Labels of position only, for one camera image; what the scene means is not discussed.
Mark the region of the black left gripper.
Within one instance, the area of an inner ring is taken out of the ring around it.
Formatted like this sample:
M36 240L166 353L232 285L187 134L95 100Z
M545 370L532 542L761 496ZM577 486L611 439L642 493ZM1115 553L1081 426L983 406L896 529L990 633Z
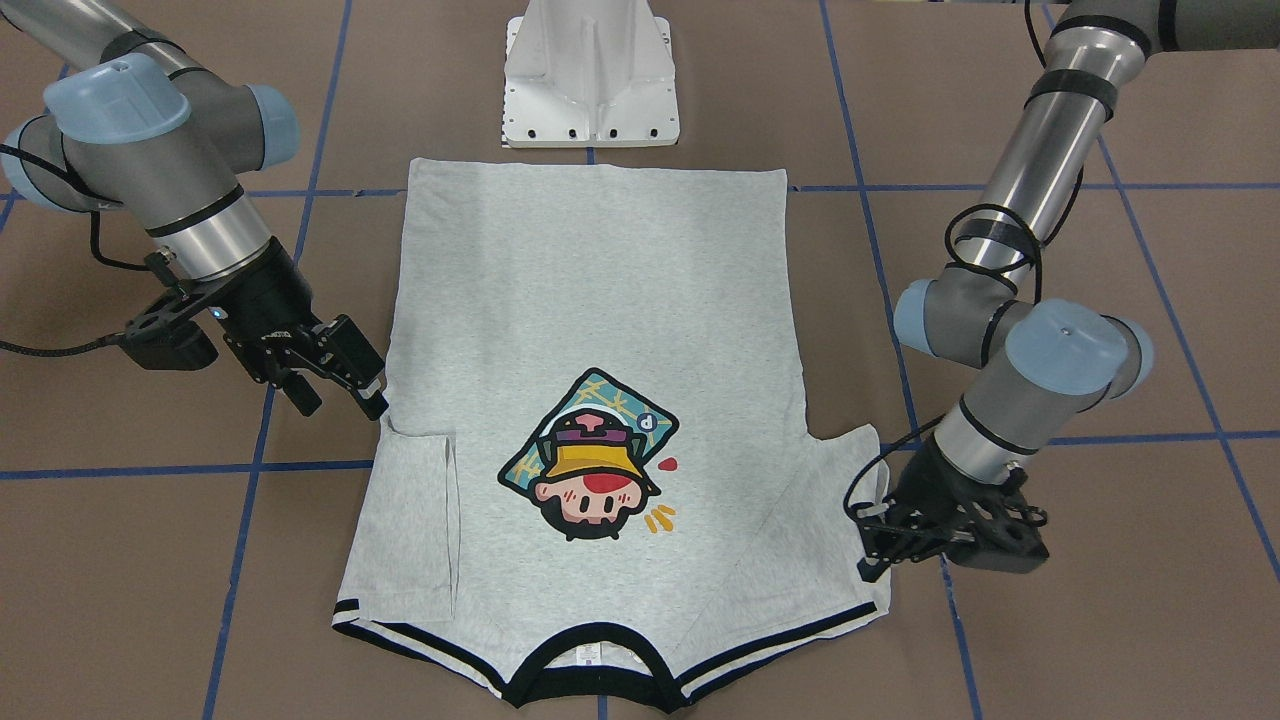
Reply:
M963 479L973 480L943 456L931 436L904 468L887 496L890 505L856 505L855 525L865 555L858 564L860 578L876 583L896 562L943 553L957 516L952 489Z

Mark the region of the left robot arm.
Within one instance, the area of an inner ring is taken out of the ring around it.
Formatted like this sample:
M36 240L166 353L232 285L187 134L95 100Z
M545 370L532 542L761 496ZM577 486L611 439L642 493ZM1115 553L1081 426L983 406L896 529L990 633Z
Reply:
M1152 56L1276 46L1275 1L1068 4L979 201L945 229L948 263L913 282L893 310L901 345L977 377L919 429L920 448L893 487L845 500L864 582L934 556L1018 574L1048 559L1046 512L1023 493L1030 460L1071 418L1137 388L1155 347L1134 322L1046 299L1044 250L1074 208L1121 87Z

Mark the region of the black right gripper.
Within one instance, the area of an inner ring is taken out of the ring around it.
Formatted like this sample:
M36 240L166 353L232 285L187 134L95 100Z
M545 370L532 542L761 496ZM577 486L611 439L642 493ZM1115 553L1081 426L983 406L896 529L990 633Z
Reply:
M209 306L224 313L219 323L237 361L253 380L283 392L302 416L323 405L306 372L347 391L370 421L388 410L380 380L384 357L352 318L319 324L312 291L276 237L242 266L206 281L205 291ZM306 343L310 366L292 366L284 350Z

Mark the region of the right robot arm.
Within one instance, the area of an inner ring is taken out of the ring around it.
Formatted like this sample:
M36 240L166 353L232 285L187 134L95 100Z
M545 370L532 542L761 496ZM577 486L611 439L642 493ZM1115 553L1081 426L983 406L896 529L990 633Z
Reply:
M46 111L3 145L13 188L90 215L93 229L125 210L155 246L138 269L163 295L93 347L116 346L147 370L200 370L218 357L196 322L207 313L247 374L301 414L321 404L314 374L380 418L383 357L348 316L314 314L311 288L241 183L297 154L287 99L227 83L110 1L5 1L3 18L70 67L44 91Z

